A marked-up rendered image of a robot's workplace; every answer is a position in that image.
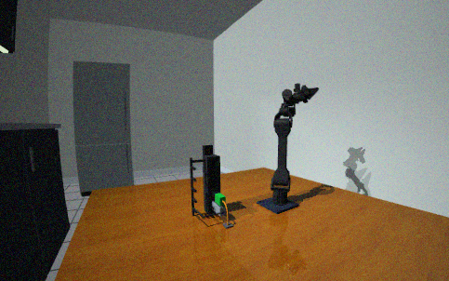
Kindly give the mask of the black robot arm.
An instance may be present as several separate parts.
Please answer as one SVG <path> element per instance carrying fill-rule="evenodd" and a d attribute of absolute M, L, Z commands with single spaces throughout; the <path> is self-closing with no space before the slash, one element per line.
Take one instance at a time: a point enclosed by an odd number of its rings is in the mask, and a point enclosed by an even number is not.
<path fill-rule="evenodd" d="M 287 201 L 287 193 L 289 193 L 290 191 L 291 178 L 290 172 L 286 167 L 286 150 L 287 150 L 287 136 L 290 133 L 291 127 L 293 125 L 294 114 L 296 114 L 296 106 L 295 101 L 293 99 L 292 91 L 290 89 L 286 89 L 283 91 L 282 96 L 284 98 L 284 103 L 282 103 L 279 113 L 274 116 L 273 121 L 275 132 L 278 135 L 278 167 L 275 170 L 274 176 L 271 179 L 271 190 L 273 191 L 271 202 L 279 206 L 283 206 L 290 203 L 289 201 Z M 294 107 L 289 107 L 293 105 Z M 290 119 L 281 118 L 281 116 L 289 117 Z"/>

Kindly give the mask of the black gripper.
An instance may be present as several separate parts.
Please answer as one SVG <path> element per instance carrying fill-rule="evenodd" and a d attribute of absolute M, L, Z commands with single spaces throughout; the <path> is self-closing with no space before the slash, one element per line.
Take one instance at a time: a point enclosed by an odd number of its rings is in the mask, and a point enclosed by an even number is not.
<path fill-rule="evenodd" d="M 315 93 L 317 93 L 318 89 L 319 89 L 318 87 L 308 88 L 308 87 L 306 87 L 306 85 L 303 85 L 301 88 L 301 91 L 302 91 L 301 93 L 299 92 L 297 94 L 296 93 L 293 94 L 293 99 L 295 101 L 295 104 L 299 104 L 301 101 L 303 101 L 304 103 L 307 103 L 308 102 L 307 99 L 308 100 L 311 99 L 312 96 Z"/>

